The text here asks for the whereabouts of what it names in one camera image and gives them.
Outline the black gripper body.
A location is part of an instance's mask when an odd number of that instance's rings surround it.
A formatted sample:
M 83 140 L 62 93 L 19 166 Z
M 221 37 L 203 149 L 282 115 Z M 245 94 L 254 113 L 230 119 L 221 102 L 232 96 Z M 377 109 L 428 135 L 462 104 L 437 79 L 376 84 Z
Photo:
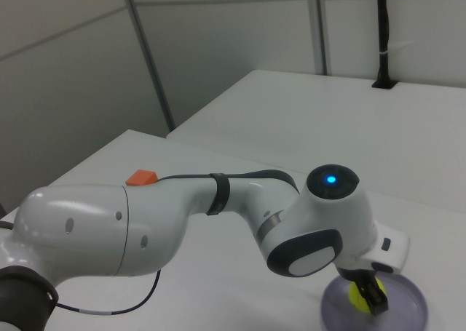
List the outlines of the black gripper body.
M 344 269 L 337 267 L 336 270 L 338 271 L 339 275 L 351 282 L 358 282 L 361 284 L 369 284 L 370 282 L 376 282 L 376 272 L 372 270 L 366 269 Z

